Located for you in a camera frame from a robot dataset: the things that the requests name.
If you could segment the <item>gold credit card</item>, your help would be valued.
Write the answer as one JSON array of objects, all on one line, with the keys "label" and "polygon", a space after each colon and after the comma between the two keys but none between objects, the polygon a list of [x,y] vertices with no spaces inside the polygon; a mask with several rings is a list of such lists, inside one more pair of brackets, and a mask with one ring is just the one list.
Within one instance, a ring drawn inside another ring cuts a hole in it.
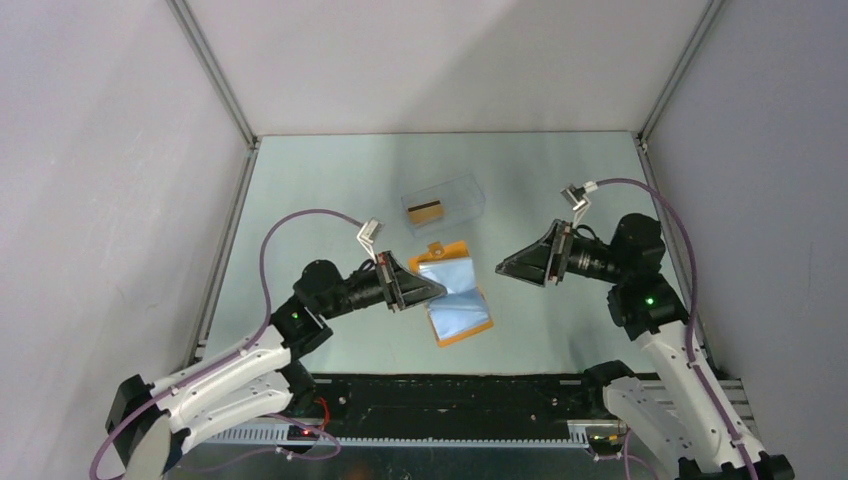
[{"label": "gold credit card", "polygon": [[442,219],[445,215],[445,207],[440,200],[432,200],[412,205],[407,208],[406,212],[410,223],[414,226],[420,226]]}]

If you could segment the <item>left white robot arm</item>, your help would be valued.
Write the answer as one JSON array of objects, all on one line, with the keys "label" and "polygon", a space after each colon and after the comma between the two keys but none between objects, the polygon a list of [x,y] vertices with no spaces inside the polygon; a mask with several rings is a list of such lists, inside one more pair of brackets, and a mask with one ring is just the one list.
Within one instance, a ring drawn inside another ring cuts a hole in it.
[{"label": "left white robot arm", "polygon": [[166,431],[163,444],[153,448],[153,473],[161,476],[195,446],[231,427],[284,412],[304,416],[318,395],[301,359],[331,337],[327,320],[377,304],[403,311],[446,293],[389,251],[348,277],[329,260],[313,261],[261,333],[157,381],[139,375],[124,380],[106,421],[111,444],[130,467],[138,450],[152,448],[148,438]]}]

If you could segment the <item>clear plastic card box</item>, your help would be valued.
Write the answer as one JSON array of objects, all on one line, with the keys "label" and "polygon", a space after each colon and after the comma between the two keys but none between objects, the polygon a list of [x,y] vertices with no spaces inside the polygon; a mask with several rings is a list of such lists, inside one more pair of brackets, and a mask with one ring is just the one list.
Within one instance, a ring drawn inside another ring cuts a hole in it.
[{"label": "clear plastic card box", "polygon": [[486,206],[483,189],[471,173],[403,194],[400,200],[408,229],[417,238],[474,220]]}]

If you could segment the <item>orange card holder wallet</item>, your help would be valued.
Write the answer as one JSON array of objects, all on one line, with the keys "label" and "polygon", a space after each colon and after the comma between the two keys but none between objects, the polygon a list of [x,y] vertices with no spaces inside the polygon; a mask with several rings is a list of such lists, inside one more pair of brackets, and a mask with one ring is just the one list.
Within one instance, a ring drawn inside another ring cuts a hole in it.
[{"label": "orange card holder wallet", "polygon": [[446,289],[444,296],[426,302],[428,319],[439,347],[455,344],[494,326],[465,241],[432,243],[426,253],[411,257],[408,266],[413,273]]}]

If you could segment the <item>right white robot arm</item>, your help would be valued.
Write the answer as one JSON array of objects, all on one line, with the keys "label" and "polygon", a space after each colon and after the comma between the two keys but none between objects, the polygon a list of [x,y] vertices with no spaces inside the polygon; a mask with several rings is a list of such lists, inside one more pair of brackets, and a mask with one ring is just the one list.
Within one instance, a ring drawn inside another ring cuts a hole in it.
[{"label": "right white robot arm", "polygon": [[745,425],[693,337],[694,323],[660,272],[660,223],[631,213],[610,243],[564,220],[502,260],[500,275],[543,287],[566,274],[610,283],[614,324],[646,353],[674,409],[668,411],[622,361],[585,370],[585,411],[622,420],[676,479],[792,479],[789,460],[771,455]]}]

